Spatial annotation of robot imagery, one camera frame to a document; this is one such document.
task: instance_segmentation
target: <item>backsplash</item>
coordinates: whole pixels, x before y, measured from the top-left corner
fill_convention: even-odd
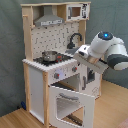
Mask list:
[[[64,23],[32,29],[33,58],[41,57],[44,50],[64,51],[70,43],[70,37],[79,32],[79,22]],[[78,46],[78,36],[73,38]]]

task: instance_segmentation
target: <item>burner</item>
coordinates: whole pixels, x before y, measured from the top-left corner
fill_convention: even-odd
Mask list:
[[[66,60],[69,60],[69,59],[72,59],[73,57],[70,57],[70,56],[67,56],[67,55],[62,55],[62,61],[61,62],[64,62]],[[51,65],[54,65],[54,64],[58,64],[58,63],[61,63],[61,62],[58,62],[58,61],[43,61],[43,58],[40,57],[40,58],[36,58],[34,59],[34,62],[37,62],[37,63],[40,63],[42,65],[45,65],[45,66],[51,66]]]

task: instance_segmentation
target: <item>microwave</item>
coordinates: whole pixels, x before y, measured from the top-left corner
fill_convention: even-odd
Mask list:
[[[67,5],[67,21],[87,19],[89,12],[88,4]]]

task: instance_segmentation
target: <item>stovetop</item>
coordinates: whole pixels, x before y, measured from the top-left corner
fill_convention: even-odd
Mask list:
[[[43,57],[39,57],[39,58],[34,59],[34,62],[37,62],[39,64],[42,64],[44,66],[49,67],[49,66],[52,66],[52,65],[55,65],[55,64],[58,64],[58,63],[65,62],[65,61],[70,60],[70,59],[73,58],[73,57],[70,57],[70,56],[67,56],[67,55],[63,55],[63,54],[60,54],[60,55],[62,55],[62,60],[61,61],[48,62],[48,61],[44,61]]]

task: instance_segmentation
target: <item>sink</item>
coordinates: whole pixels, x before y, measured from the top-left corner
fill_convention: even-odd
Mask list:
[[[68,53],[68,54],[71,54],[71,55],[74,55],[75,52],[79,49],[80,47],[77,47],[77,48],[73,48],[73,49],[68,49],[65,51],[65,53]]]

